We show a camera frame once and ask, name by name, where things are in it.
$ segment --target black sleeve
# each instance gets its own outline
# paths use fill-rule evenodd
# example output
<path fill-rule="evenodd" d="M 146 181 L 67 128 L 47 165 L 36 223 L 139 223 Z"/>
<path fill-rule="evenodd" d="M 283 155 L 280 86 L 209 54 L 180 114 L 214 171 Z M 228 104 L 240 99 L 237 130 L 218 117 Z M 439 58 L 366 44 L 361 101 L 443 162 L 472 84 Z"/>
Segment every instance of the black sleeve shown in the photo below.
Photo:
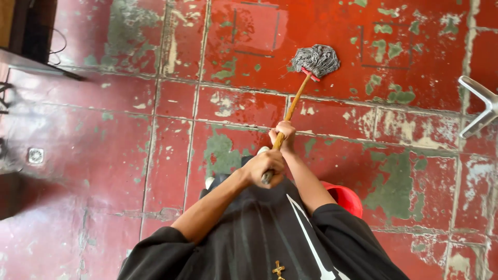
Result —
<path fill-rule="evenodd" d="M 118 280 L 175 279 L 194 249 L 177 229 L 162 227 L 133 248 Z"/>
<path fill-rule="evenodd" d="M 337 204 L 318 207 L 312 220 L 325 236 L 333 262 L 351 279 L 407 280 L 392 263 L 370 227 Z"/>

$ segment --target black shirt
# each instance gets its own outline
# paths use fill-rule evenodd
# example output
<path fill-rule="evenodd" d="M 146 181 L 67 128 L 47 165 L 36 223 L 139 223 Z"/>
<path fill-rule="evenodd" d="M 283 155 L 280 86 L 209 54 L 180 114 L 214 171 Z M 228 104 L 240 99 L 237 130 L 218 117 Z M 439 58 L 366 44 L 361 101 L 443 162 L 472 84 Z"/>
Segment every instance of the black shirt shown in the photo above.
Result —
<path fill-rule="evenodd" d="M 297 188 L 250 186 L 197 246 L 172 227 L 139 242 L 118 280 L 404 280 L 368 225 L 337 204 L 309 217 Z"/>

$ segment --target forearm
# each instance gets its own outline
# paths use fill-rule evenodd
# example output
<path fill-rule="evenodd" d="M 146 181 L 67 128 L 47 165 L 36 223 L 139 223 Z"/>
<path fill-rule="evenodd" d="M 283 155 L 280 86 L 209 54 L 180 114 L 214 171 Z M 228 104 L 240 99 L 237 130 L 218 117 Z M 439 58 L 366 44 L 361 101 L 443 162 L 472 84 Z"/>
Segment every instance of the forearm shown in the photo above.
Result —
<path fill-rule="evenodd" d="M 216 225 L 230 203 L 249 185 L 238 169 L 214 190 L 183 213 L 171 227 L 198 244 Z"/>
<path fill-rule="evenodd" d="M 299 195 L 310 214 L 322 205 L 337 203 L 298 155 L 284 153 L 283 157 L 289 166 L 292 177 L 294 177 Z"/>

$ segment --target hand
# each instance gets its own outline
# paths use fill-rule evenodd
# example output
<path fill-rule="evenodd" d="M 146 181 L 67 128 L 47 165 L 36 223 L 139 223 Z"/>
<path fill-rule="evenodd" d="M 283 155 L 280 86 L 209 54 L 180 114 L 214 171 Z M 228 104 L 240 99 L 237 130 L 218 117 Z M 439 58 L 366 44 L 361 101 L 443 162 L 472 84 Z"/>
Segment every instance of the hand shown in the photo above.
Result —
<path fill-rule="evenodd" d="M 275 129 L 271 129 L 269 132 L 272 144 L 275 144 L 279 132 L 282 132 L 285 135 L 282 147 L 280 147 L 282 154 L 294 154 L 294 136 L 296 135 L 296 129 L 291 125 L 290 121 L 281 121 L 277 124 Z"/>
<path fill-rule="evenodd" d="M 282 153 L 277 150 L 269 150 L 251 158 L 240 170 L 248 184 L 269 189 L 283 180 L 284 167 Z M 273 178 L 270 184 L 265 185 L 261 183 L 261 177 L 269 169 L 273 170 Z"/>

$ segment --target wooden mop handle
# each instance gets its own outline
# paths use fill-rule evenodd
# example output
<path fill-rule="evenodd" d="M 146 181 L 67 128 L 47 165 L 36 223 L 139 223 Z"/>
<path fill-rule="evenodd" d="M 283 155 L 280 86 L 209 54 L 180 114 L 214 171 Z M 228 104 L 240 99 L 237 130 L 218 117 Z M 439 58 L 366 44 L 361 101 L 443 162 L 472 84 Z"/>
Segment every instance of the wooden mop handle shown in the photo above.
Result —
<path fill-rule="evenodd" d="M 306 86 L 306 83 L 310 80 L 311 78 L 311 72 L 306 76 L 306 79 L 304 79 L 303 83 L 301 84 L 301 87 L 297 91 L 296 97 L 294 97 L 294 100 L 292 101 L 292 104 L 290 105 L 289 111 L 287 111 L 287 115 L 285 116 L 284 121 L 290 121 L 290 118 L 292 117 L 292 114 L 294 113 L 294 109 L 296 108 L 297 101 L 299 100 L 299 97 L 301 97 L 301 93 L 304 90 L 304 87 Z M 282 147 L 282 143 L 285 139 L 285 135 L 282 132 L 279 132 L 277 135 L 277 139 L 275 140 L 275 143 L 273 144 L 273 148 L 275 150 L 280 150 L 280 147 Z M 267 170 L 263 176 L 261 177 L 261 183 L 268 185 L 270 184 L 271 179 L 273 178 L 273 170 L 269 169 Z"/>

